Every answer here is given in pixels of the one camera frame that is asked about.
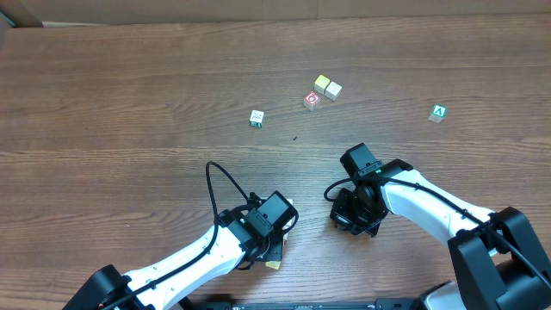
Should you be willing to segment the plain wooden block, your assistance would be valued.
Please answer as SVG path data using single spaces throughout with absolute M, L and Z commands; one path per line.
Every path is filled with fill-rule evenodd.
M 281 261 L 267 261 L 265 266 L 273 270 L 278 270 L 280 269 Z

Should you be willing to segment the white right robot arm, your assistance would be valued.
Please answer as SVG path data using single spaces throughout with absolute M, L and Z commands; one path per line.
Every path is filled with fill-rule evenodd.
M 449 249 L 455 279 L 389 309 L 547 309 L 550 260 L 529 219 L 463 201 L 425 179 L 410 164 L 382 163 L 361 143 L 340 163 L 353 190 L 331 199 L 330 217 L 354 235 L 375 236 L 388 214 L 402 216 Z

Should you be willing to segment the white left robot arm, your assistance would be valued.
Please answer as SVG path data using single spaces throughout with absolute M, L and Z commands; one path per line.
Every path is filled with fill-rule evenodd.
M 263 199 L 222 211 L 214 225 L 191 245 L 142 269 L 121 274 L 110 264 L 95 272 L 66 309 L 169 309 L 218 276 L 249 269 L 272 250 L 282 254 L 283 237 L 299 218 L 276 191 Z

